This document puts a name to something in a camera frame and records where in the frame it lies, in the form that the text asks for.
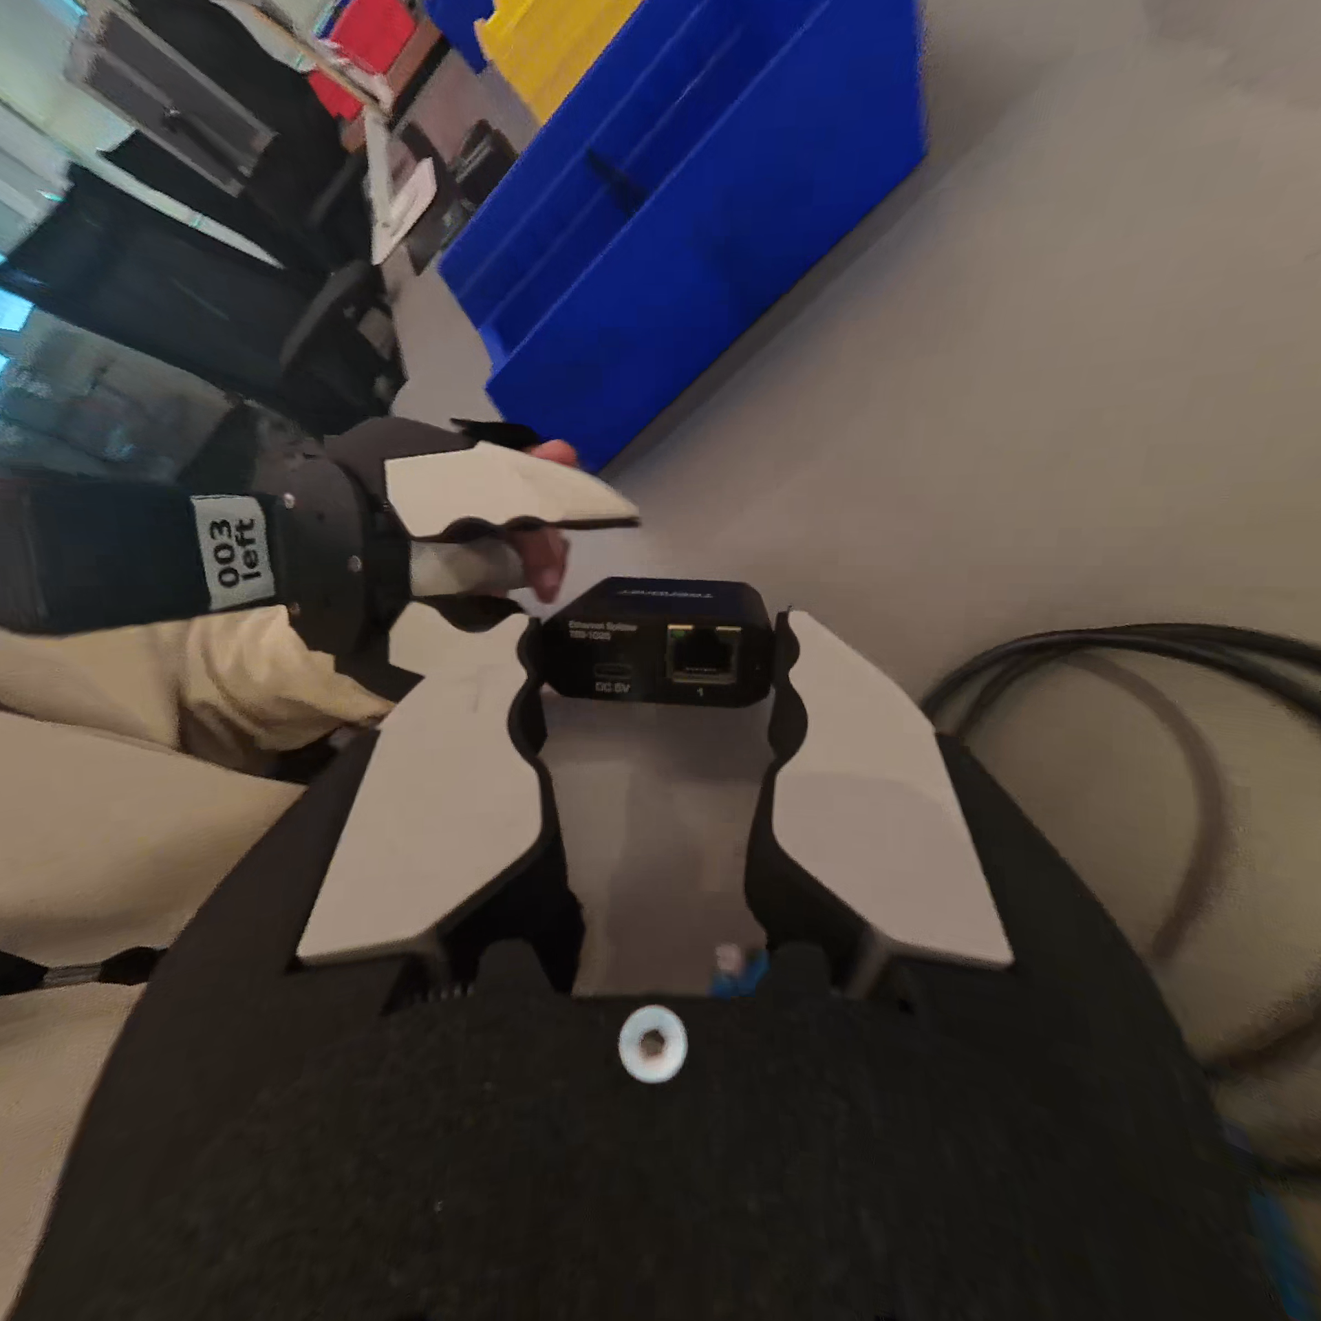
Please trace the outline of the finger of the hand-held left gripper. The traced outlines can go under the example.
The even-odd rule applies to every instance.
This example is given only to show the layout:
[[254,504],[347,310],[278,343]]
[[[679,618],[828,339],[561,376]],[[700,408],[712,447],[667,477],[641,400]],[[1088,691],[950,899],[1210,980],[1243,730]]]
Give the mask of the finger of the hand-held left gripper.
[[413,540],[641,520],[638,504],[594,473],[490,441],[388,459],[386,500]]
[[504,597],[531,585],[541,534],[410,538],[410,597]]

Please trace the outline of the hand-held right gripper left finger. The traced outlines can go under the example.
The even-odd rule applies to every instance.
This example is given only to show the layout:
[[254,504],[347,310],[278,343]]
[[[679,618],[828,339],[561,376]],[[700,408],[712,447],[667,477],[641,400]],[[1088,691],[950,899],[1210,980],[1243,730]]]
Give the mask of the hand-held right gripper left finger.
[[406,610],[390,660],[419,681],[376,730],[297,958],[421,954],[472,984],[490,945],[522,939],[571,992],[584,913],[541,760],[537,618],[469,632]]

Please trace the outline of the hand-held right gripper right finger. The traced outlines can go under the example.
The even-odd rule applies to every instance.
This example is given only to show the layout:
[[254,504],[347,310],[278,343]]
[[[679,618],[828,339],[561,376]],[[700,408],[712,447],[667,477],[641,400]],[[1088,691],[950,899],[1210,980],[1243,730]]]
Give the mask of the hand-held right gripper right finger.
[[746,899],[769,949],[814,945],[871,996],[897,958],[1015,964],[934,722],[805,608],[775,620],[769,742]]

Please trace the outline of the black ethernet port adapter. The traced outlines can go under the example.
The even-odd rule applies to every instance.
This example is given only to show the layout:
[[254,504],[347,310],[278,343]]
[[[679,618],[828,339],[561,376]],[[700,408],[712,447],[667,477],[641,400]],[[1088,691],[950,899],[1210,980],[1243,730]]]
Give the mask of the black ethernet port adapter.
[[746,707],[767,699],[775,628],[746,581],[612,575],[541,622],[541,683],[569,699]]

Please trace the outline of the blue plastic bin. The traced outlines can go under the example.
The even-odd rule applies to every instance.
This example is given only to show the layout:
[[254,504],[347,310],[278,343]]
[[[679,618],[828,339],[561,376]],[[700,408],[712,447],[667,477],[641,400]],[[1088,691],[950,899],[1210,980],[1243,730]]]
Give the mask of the blue plastic bin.
[[600,471],[928,150],[919,1],[641,1],[441,276]]

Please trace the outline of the person's left hand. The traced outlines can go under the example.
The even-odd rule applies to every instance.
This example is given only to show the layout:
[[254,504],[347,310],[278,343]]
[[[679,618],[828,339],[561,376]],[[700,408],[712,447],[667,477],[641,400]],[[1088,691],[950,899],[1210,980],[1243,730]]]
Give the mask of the person's left hand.
[[[573,469],[579,467],[575,445],[559,437],[533,443],[526,453]],[[512,532],[510,542],[520,551],[526,585],[539,603],[555,603],[563,589],[571,553],[565,534],[555,526],[539,524],[537,528]]]

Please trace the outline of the yellow plastic bin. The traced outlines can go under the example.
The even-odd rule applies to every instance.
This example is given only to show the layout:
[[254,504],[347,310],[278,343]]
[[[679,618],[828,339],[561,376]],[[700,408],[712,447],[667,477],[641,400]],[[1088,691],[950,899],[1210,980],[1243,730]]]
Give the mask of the yellow plastic bin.
[[640,1],[496,1],[478,44],[545,123],[630,21]]

